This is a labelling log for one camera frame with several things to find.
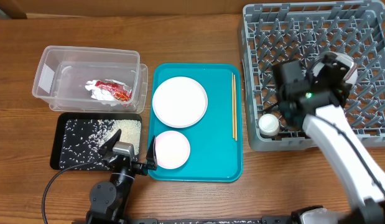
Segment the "white tissue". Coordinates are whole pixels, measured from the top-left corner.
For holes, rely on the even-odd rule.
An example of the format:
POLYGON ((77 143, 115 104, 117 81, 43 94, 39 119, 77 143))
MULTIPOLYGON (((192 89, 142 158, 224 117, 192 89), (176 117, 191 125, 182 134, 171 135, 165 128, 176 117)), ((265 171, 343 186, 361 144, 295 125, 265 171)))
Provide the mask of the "white tissue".
POLYGON ((132 90, 123 82, 116 80, 87 81, 85 88, 91 91, 91 97, 99 101, 108 101, 104 105, 116 106, 119 102, 129 101, 132 90))

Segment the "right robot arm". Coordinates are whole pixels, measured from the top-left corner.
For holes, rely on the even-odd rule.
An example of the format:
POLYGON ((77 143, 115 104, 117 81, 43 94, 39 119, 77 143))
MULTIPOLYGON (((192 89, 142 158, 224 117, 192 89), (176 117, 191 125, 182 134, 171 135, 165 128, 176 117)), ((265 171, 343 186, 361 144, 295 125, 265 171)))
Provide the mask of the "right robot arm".
POLYGON ((321 206, 291 214, 292 223, 385 223, 385 171, 358 139, 344 113, 358 79, 357 64, 346 55, 323 52, 307 69, 293 59, 272 66, 277 109, 317 145, 339 178, 351 212, 321 206))

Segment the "white plastic cup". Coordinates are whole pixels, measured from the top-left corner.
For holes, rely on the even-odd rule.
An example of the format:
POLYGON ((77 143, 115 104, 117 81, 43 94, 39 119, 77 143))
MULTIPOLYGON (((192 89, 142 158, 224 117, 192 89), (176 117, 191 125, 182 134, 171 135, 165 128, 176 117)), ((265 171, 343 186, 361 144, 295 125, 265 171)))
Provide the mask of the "white plastic cup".
POLYGON ((279 120, 273 114, 264 114, 258 121, 261 136, 272 138, 280 131, 279 120))

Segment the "pink round plate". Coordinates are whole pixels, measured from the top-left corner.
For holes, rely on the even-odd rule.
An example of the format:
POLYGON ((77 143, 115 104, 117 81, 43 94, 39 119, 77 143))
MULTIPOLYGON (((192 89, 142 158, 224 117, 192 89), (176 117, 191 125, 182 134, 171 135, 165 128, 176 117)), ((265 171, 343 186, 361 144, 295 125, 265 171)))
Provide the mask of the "pink round plate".
POLYGON ((189 77, 173 77, 155 90, 152 109, 157 119, 171 128, 187 128, 198 123, 208 108, 204 87, 189 77))

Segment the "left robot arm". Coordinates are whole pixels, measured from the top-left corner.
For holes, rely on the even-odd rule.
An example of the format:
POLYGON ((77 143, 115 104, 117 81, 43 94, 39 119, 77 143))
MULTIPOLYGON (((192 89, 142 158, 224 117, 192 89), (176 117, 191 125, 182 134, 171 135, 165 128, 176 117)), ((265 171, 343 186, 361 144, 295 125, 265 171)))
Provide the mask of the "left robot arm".
POLYGON ((100 147, 99 154, 112 174, 108 181, 98 182, 90 190, 87 223, 127 223, 124 211, 135 176, 146 176, 150 170, 157 169, 155 138, 149 145, 146 162, 141 163, 134 154, 134 146, 121 142, 120 137, 119 129, 100 147))

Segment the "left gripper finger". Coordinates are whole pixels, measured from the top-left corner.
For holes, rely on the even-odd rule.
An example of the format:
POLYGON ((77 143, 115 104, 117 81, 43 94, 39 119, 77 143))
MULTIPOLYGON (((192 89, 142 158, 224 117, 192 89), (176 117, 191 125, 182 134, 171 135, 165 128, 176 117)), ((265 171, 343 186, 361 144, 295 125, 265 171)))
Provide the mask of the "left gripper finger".
POLYGON ((105 155, 108 151, 112 151, 114 145, 120 140, 121 138, 121 130, 117 130, 116 133, 109 138, 99 149, 98 154, 99 155, 105 155))
POLYGON ((157 156, 155 152, 155 140, 156 136, 152 137, 149 144, 149 148, 146 155, 146 166, 148 170, 157 170, 157 156))

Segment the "red snack wrapper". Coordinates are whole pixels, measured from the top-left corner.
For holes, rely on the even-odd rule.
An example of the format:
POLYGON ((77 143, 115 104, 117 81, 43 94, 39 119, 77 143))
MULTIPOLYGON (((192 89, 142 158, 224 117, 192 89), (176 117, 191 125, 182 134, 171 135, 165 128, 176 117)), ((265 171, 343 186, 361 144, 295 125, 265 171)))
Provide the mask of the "red snack wrapper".
POLYGON ((102 100, 129 101, 132 97, 132 90, 124 83, 115 80, 98 80, 94 84, 98 90, 96 97, 102 100))

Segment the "wooden chopstick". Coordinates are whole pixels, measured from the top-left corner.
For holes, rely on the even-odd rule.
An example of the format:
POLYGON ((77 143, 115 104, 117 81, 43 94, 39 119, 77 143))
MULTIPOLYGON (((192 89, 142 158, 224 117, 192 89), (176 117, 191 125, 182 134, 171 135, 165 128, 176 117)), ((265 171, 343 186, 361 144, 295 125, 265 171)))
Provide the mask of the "wooden chopstick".
POLYGON ((236 107, 236 77, 235 77, 235 74, 233 74, 233 126, 234 126, 234 133, 233 133, 233 136, 234 136, 234 140, 237 141, 238 140, 238 133, 237 133, 237 128, 238 128, 238 124, 237 124, 237 107, 236 107))
POLYGON ((231 74, 231 105, 232 105, 232 132, 233 139, 235 139, 235 105, 234 105, 234 74, 231 74))

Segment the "pile of rice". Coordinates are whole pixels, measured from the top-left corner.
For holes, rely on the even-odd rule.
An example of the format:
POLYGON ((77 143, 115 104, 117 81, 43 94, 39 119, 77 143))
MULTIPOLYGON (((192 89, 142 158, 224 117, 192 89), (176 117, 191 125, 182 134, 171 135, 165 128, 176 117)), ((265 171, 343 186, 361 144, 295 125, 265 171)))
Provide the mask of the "pile of rice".
POLYGON ((111 138, 117 130, 121 130, 121 142, 131 143, 134 154, 139 154, 141 138, 141 122, 137 120, 115 119, 70 119, 65 124, 59 168, 66 169, 78 164, 87 163, 80 170, 107 170, 99 159, 98 149, 111 138))

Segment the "pink small bowl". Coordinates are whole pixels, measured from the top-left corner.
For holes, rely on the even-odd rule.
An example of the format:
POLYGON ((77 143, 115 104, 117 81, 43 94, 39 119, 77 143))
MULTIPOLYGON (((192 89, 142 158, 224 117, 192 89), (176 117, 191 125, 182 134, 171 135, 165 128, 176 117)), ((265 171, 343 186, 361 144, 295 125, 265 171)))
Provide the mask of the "pink small bowl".
POLYGON ((155 138, 157 164, 164 169, 183 166, 190 156, 190 143, 178 131, 165 131, 155 138))

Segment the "grey bowl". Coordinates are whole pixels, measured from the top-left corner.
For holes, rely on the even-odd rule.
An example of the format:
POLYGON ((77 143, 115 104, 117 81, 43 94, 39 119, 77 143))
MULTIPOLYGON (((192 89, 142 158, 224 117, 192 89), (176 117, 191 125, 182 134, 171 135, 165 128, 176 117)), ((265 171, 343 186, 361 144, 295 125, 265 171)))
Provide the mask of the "grey bowl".
POLYGON ((358 78, 357 64, 347 54, 326 51, 322 52, 307 70, 314 83, 354 85, 358 78))

